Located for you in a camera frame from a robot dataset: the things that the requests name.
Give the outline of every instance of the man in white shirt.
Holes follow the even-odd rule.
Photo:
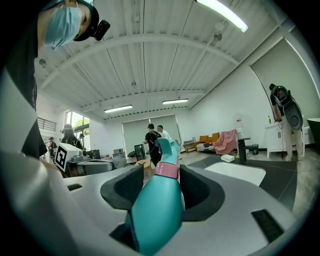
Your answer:
[[[79,141],[82,148],[83,148],[82,145],[83,145],[84,139],[85,139],[85,136],[82,133],[80,133],[78,141]]]
[[[162,125],[158,125],[156,129],[161,134],[162,138],[166,138],[169,141],[172,141],[172,138],[170,137],[169,133],[166,130],[164,130],[164,127]]]

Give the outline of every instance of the teal spray bottle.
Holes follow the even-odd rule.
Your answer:
[[[159,138],[158,142],[162,149],[161,161],[127,218],[137,251],[147,256],[154,255],[174,236],[184,212],[178,182],[180,145],[166,138]]]

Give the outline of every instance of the face mask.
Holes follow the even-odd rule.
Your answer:
[[[46,27],[44,46],[55,49],[70,43],[78,34],[81,26],[82,12],[75,7],[64,7],[54,10]]]

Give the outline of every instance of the person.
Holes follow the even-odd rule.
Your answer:
[[[49,146],[49,150],[50,150],[50,157],[54,157],[55,154],[55,149],[57,148],[57,144],[55,143],[54,137],[50,137],[50,146]]]
[[[98,23],[98,11],[87,1],[56,0],[51,1],[22,33],[8,55],[5,68],[19,92],[35,111],[37,84],[34,61],[38,57],[38,51],[42,47],[55,49],[72,40],[86,40],[97,30]],[[34,158],[47,152],[37,121],[29,131],[22,152]]]
[[[78,141],[80,142],[80,144],[81,144],[81,146],[82,146],[82,142],[81,141],[83,141],[83,138],[84,138],[85,136],[82,134],[82,133],[80,133],[80,135],[79,135],[79,138],[78,138]]]
[[[62,133],[64,134],[61,143],[67,143],[70,144],[80,150],[82,150],[81,142],[77,139],[77,137],[74,134],[74,129],[72,128],[71,124],[66,124],[62,130]]]
[[[166,130],[164,130],[164,127],[162,125],[158,125],[156,129],[161,134],[162,138],[172,141],[172,138],[170,137],[169,133]]]
[[[145,139],[142,142],[144,144],[149,144],[151,161],[154,166],[157,167],[157,163],[161,160],[158,138],[161,138],[162,136],[157,131],[155,131],[155,126],[152,123],[150,123],[147,128],[149,132],[145,135]]]
[[[285,116],[285,113],[282,107],[279,107],[279,111],[280,111],[280,115],[279,115],[276,97],[273,94],[275,88],[276,88],[276,85],[271,83],[269,86],[269,89],[271,91],[270,100],[271,100],[272,110],[275,117],[275,122],[282,122],[282,134],[283,134],[283,139],[284,139],[286,153],[287,153],[285,160],[289,162],[292,159],[293,142],[292,142],[291,134],[293,132],[296,150],[298,154],[298,163],[300,164],[302,163],[302,160],[303,160],[302,134],[300,130],[291,129],[291,126],[288,123],[288,120]]]

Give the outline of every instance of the orange sofa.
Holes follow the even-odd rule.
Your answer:
[[[209,137],[208,135],[200,136],[199,141],[194,143],[195,149],[197,149],[197,146],[202,143],[214,143],[219,139],[219,137],[220,137],[219,132],[213,133],[212,137]]]

